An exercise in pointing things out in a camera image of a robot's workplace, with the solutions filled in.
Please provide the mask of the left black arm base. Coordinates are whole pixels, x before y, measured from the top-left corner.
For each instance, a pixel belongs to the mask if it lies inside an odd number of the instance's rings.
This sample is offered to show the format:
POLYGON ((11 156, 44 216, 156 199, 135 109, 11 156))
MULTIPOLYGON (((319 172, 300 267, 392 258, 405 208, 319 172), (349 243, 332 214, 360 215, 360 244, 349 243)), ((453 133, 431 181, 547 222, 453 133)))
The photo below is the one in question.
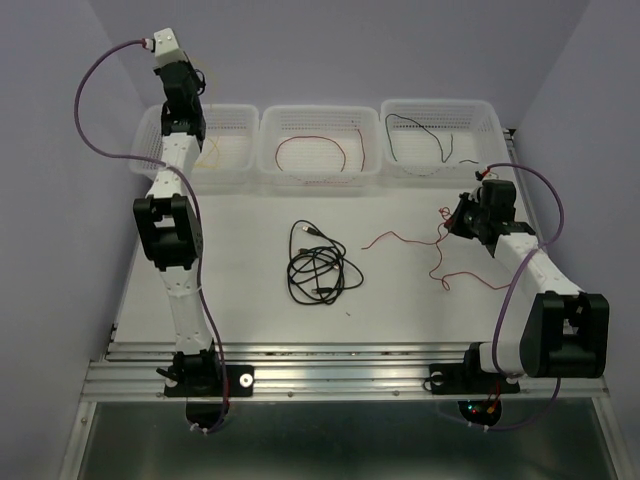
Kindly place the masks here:
POLYGON ((156 373, 164 380, 166 397, 185 400, 190 429, 204 435, 223 427, 232 398, 253 396, 255 368, 221 362, 214 350, 178 352, 168 367, 157 368, 156 373))

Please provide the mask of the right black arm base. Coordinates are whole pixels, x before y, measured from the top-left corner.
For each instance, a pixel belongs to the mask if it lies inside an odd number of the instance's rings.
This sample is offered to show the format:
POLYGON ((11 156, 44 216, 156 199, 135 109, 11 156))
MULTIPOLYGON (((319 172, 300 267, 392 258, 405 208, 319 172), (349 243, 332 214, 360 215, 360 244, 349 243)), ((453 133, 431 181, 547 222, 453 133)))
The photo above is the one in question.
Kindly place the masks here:
POLYGON ((485 430, 501 419, 502 395, 521 391, 518 382, 509 383, 505 376, 481 369, 479 343, 471 344, 460 363, 430 364, 423 389, 434 395, 481 395, 480 400, 459 400, 458 409, 468 425, 485 430))

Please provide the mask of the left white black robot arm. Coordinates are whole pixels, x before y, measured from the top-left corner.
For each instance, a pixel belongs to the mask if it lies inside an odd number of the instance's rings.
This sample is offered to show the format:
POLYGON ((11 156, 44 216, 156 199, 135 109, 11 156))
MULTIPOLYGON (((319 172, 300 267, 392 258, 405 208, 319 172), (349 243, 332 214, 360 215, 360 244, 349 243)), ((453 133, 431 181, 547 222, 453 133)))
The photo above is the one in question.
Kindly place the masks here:
POLYGON ((169 396, 211 395, 223 371, 213 327, 204 307, 201 260, 204 237, 200 210, 189 184, 206 134, 200 102, 204 78, 188 60, 155 69, 166 95, 161 109, 161 165, 133 213, 143 251, 159 271, 169 298, 175 354, 160 368, 169 396))

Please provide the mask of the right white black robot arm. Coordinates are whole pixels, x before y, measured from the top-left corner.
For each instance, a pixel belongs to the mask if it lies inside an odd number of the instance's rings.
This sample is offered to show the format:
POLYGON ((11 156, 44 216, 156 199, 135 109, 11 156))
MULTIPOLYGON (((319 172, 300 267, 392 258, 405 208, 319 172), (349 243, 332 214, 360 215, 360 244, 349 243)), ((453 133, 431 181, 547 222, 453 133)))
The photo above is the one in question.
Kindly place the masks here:
POLYGON ((512 276, 493 337, 470 345, 461 381, 482 390, 496 374, 599 378, 606 365, 609 302, 561 272, 533 228, 516 220, 515 200, 512 182, 484 180, 460 194, 445 223, 450 234, 479 241, 512 276))

